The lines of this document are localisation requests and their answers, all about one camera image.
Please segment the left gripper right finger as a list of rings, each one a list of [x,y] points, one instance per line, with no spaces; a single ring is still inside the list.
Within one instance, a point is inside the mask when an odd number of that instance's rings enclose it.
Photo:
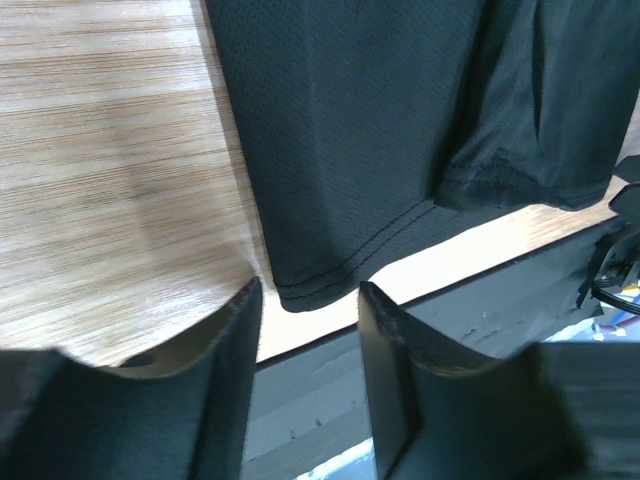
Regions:
[[[382,479],[635,479],[639,347],[534,342],[504,359],[359,290],[358,332]]]

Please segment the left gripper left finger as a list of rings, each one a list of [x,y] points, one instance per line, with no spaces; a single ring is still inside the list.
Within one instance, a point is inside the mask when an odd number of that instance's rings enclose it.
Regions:
[[[250,280],[117,367],[57,349],[1,354],[5,479],[236,479],[262,315]]]

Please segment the black t shirt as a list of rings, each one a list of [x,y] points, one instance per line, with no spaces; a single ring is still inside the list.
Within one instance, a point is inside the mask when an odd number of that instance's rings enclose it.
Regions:
[[[610,184],[635,1],[211,1],[273,283],[323,308],[384,266]]]

